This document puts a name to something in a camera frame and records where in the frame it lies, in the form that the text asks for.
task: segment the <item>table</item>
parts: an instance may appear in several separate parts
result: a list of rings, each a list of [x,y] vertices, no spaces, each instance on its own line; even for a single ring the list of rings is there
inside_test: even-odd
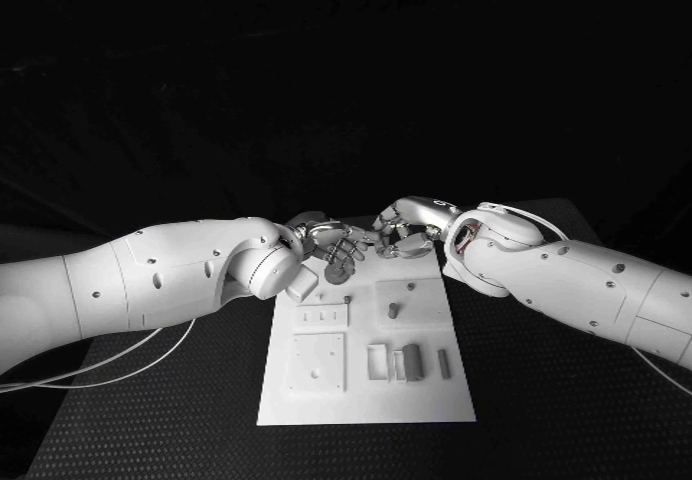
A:
[[[599,244],[568,200],[509,205]],[[344,220],[366,227],[372,219]],[[692,398],[631,349],[511,297],[484,297],[444,281],[475,423],[258,427],[274,300],[242,298],[197,321],[154,368],[67,394],[27,478],[689,478]],[[165,329],[75,384],[135,370],[186,327]],[[85,365],[145,334],[95,339]],[[692,372],[654,362],[692,385]]]

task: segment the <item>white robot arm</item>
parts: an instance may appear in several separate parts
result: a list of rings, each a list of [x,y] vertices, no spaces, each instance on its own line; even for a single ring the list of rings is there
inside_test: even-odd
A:
[[[317,285],[302,240],[262,218],[199,220],[0,265],[0,374],[66,343],[176,325],[233,298],[285,289],[301,302]]]
[[[418,258],[442,241],[448,277],[484,295],[511,295],[571,327],[692,369],[692,277],[568,240],[549,224],[562,240],[545,243],[536,226],[507,210],[483,203],[461,212],[439,200],[405,197],[375,222],[377,254]],[[425,232],[411,234],[413,225]],[[400,241],[389,245],[393,231]]]

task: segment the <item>gray object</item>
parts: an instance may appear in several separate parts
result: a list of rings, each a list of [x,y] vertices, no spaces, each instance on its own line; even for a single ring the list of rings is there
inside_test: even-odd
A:
[[[400,350],[403,352],[403,370],[406,372],[406,382],[418,382],[425,378],[422,375],[421,347],[412,343]]]
[[[399,313],[399,306],[395,303],[389,304],[389,318],[396,318]]]
[[[439,370],[442,372],[442,378],[447,380],[451,378],[449,362],[447,361],[447,351],[438,350],[437,357],[439,358]]]

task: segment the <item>dark backdrop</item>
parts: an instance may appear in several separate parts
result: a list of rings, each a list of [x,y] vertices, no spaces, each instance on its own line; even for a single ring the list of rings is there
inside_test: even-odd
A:
[[[692,271],[682,9],[18,3],[0,223],[115,238],[197,218],[373,214],[405,195],[565,197],[607,246]]]

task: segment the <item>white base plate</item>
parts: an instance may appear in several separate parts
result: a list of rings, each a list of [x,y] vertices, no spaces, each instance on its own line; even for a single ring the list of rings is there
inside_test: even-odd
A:
[[[324,280],[326,263],[315,258],[305,262],[305,266],[320,276],[320,285],[301,305],[343,304],[346,295],[351,299],[347,306],[347,328],[334,330],[343,341],[343,390],[340,393],[321,394],[318,389],[317,392],[305,393],[304,389],[295,392],[295,388],[289,388],[295,375],[289,361],[291,354],[295,354],[295,335],[302,335],[304,338],[307,332],[294,326],[300,305],[281,292],[274,308],[258,425],[475,421],[442,282],[438,282],[441,292],[434,296],[429,295],[426,286],[418,292],[415,288],[412,291],[403,290],[400,297],[402,302],[409,302],[411,305],[415,303],[421,316],[435,317],[435,328],[379,328],[377,320],[382,312],[386,315],[387,304],[377,304],[377,299],[382,301],[386,297],[389,301],[393,297],[389,290],[386,294],[377,291],[377,282],[399,280],[415,283],[422,279],[439,279],[435,255],[429,253],[415,260],[385,260],[376,256],[372,248],[364,255],[364,261],[356,264],[356,275],[338,286]],[[396,382],[393,351],[409,343],[418,344],[421,348],[425,378],[418,382]],[[367,346],[376,344],[386,345],[389,380],[372,381],[367,374]],[[439,349],[447,350],[451,370],[448,380],[442,379],[439,372]]]

